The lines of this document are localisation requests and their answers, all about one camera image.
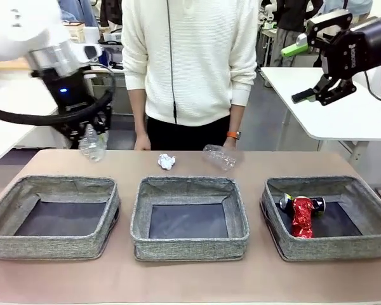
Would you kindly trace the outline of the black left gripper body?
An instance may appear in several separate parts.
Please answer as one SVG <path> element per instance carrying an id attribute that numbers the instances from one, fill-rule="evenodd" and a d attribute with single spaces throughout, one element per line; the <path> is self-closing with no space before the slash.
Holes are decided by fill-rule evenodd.
<path id="1" fill-rule="evenodd" d="M 33 76 L 43 81 L 58 107 L 57 115 L 38 119 L 39 126 L 88 119 L 102 109 L 102 101 L 90 95 L 82 69 L 66 77 L 59 76 L 54 68 L 34 70 Z"/>

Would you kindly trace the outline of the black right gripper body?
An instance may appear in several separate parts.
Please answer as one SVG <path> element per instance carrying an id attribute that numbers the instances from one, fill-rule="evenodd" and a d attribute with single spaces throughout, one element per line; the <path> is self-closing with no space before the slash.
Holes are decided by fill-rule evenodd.
<path id="1" fill-rule="evenodd" d="M 381 66 L 381 17 L 338 32 L 321 58 L 327 76 L 353 76 Z"/>

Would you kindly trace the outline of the person's right hand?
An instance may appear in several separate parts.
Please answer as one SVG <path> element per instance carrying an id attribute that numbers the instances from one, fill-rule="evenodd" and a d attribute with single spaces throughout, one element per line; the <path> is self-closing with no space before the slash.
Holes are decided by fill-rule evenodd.
<path id="1" fill-rule="evenodd" d="M 136 151 L 150 151 L 151 150 L 150 140 L 146 133 L 137 134 L 134 150 Z"/>

